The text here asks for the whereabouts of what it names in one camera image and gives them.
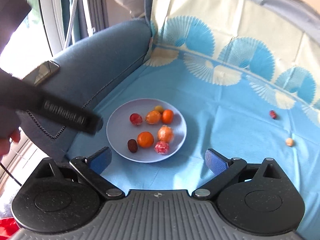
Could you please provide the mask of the person's left hand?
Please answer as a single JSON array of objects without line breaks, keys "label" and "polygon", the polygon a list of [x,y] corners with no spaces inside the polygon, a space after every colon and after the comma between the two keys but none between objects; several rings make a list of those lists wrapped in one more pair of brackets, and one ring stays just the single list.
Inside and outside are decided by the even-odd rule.
[{"label": "person's left hand", "polygon": [[18,143],[21,139],[20,130],[16,129],[9,135],[8,138],[1,138],[0,139],[0,156],[4,156],[9,153],[10,151],[10,141]]}]

